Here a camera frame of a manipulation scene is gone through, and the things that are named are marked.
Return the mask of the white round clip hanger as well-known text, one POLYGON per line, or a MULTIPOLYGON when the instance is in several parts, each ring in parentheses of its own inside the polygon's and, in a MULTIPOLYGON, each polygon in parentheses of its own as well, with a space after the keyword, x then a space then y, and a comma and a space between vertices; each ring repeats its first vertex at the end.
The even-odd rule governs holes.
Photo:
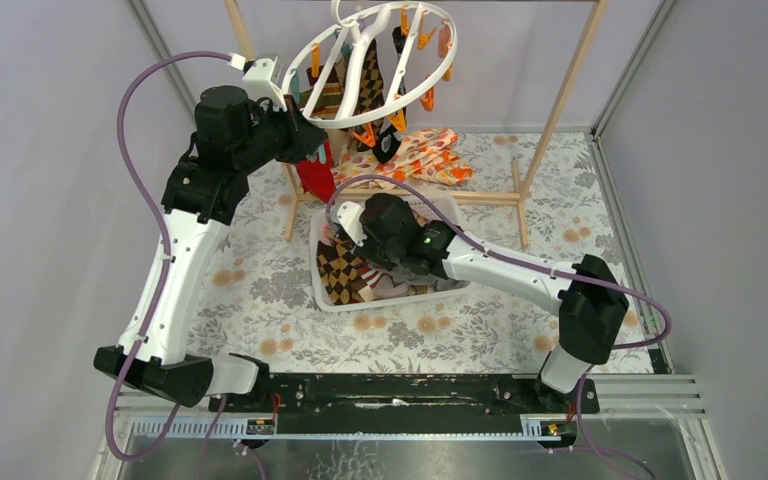
POLYGON ((453 16, 429 1, 378 2, 353 13, 328 3, 331 24, 290 61, 279 83, 292 100, 309 82, 305 119, 326 130, 390 123, 404 132, 407 110, 438 106, 460 38, 453 16))

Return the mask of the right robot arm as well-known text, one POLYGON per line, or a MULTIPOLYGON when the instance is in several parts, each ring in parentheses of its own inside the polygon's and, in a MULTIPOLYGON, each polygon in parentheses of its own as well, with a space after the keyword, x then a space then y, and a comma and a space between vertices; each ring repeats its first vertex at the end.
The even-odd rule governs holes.
POLYGON ((580 378, 607 363, 629 310, 625 294, 599 257, 552 262, 501 248, 446 222, 441 213, 422 223, 402 197, 375 194, 342 203, 333 216, 373 266, 421 284, 467 282, 525 299, 555 316, 559 340, 533 386, 535 402, 557 412, 573 398, 580 378))

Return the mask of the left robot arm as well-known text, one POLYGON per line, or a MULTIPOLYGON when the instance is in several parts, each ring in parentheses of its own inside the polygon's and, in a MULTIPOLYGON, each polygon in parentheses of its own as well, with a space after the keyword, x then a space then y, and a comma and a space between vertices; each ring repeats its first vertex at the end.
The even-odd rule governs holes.
POLYGON ((273 160, 305 161, 327 138, 303 116, 293 95, 282 100, 254 100, 236 86, 201 94, 196 129, 162 195, 164 228, 144 291, 117 343, 97 349, 96 370, 185 407, 221 394, 248 411, 267 404, 266 363, 241 354, 192 354, 188 333, 197 291, 250 191, 249 176, 273 160))

